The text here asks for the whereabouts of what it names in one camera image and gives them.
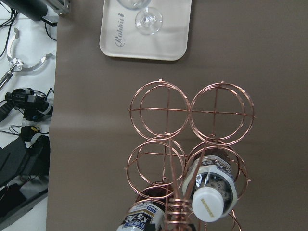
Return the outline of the tea bottle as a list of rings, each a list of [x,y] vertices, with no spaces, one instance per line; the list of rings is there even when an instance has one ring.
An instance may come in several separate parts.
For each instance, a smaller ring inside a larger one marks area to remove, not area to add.
[[[204,222],[214,222],[231,212],[238,196],[230,159],[224,149],[206,149],[198,172],[193,177],[201,154],[202,152],[198,151],[188,162],[182,193],[187,192],[188,185],[192,181],[190,198],[195,216]]]
[[[166,196],[173,192],[170,186],[148,186],[127,212],[118,231],[161,231],[164,227]]]

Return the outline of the aluminium frame post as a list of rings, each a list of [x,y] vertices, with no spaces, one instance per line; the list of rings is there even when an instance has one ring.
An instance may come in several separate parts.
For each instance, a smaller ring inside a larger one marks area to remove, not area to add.
[[[70,12],[70,0],[48,0],[47,3],[58,15],[65,15]]]

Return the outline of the white rabbit tray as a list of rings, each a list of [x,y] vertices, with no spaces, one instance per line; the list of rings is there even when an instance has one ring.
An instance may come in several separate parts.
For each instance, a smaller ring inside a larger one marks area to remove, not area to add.
[[[190,0],[148,0],[129,9],[129,0],[103,5],[100,49],[110,57],[175,61],[188,44]]]

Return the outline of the metal tongs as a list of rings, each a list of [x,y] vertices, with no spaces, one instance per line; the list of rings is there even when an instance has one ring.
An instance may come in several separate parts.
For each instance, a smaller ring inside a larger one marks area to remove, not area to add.
[[[11,48],[12,48],[14,41],[19,38],[19,30],[17,28],[14,28],[14,32],[15,32],[15,34],[9,40],[8,46],[6,48],[6,56],[7,56],[7,59],[9,61],[9,70],[4,74],[4,76],[0,80],[0,90],[2,90],[4,88],[4,86],[10,81],[10,79],[12,78],[12,76],[15,72],[31,72],[31,71],[34,71],[34,70],[38,69],[40,66],[42,66],[43,63],[46,60],[54,57],[54,55],[52,53],[48,53],[45,56],[43,56],[33,66],[27,66],[26,64],[24,64],[24,62],[21,59],[19,59],[17,57],[13,58]]]

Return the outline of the black plastic device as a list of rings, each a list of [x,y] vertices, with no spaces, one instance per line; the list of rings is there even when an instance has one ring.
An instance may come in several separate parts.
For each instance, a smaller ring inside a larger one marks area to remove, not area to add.
[[[19,135],[0,149],[0,227],[9,226],[48,194],[50,138]]]

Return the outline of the clear wine glass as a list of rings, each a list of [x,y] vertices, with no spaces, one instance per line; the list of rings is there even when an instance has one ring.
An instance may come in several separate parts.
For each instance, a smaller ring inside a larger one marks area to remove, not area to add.
[[[118,0],[129,10],[139,10],[135,17],[135,27],[143,35],[153,35],[162,28],[162,14],[154,7],[149,7],[150,0]]]

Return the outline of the black thermos bottle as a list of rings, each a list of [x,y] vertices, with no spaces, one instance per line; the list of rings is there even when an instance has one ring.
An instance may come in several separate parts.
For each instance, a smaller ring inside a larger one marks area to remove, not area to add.
[[[41,21],[48,12],[46,4],[39,0],[2,0],[2,2],[33,21]]]

